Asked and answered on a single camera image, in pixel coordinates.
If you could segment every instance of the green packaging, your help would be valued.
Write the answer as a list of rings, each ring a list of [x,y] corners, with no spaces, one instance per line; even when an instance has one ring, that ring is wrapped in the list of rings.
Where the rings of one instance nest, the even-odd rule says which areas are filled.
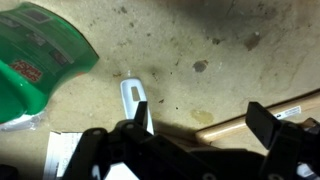
[[[0,12],[0,123],[41,112],[99,57],[72,25],[31,3]]]

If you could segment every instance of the concrete floor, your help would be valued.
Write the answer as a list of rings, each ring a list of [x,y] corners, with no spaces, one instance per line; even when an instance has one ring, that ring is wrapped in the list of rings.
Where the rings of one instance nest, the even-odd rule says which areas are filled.
[[[20,3],[0,2],[0,10]],[[144,84],[156,130],[189,140],[243,114],[249,101],[270,105],[319,87],[315,0],[30,2],[77,27],[100,61],[58,89],[37,130],[0,134],[0,162],[17,166],[24,179],[42,177],[50,131],[111,131],[125,118],[119,85],[128,71]],[[194,71],[198,61],[202,72]],[[232,141],[264,152],[243,136]]]

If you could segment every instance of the green bottle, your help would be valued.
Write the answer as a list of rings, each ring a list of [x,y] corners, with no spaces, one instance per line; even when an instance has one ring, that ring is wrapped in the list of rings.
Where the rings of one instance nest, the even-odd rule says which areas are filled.
[[[63,18],[31,3],[0,12],[0,123],[41,112],[99,57]]]

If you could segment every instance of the plastic handle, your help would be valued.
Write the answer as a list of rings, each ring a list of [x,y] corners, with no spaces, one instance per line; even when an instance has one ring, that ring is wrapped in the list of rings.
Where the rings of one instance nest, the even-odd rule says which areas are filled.
[[[137,107],[140,101],[147,101],[147,96],[144,92],[141,81],[138,78],[130,78],[123,80],[120,84],[122,102],[127,119],[133,119],[136,115]],[[139,94],[139,101],[133,99],[132,88],[136,88]],[[147,131],[154,134],[152,118],[150,115],[150,110],[148,108],[148,123]]]

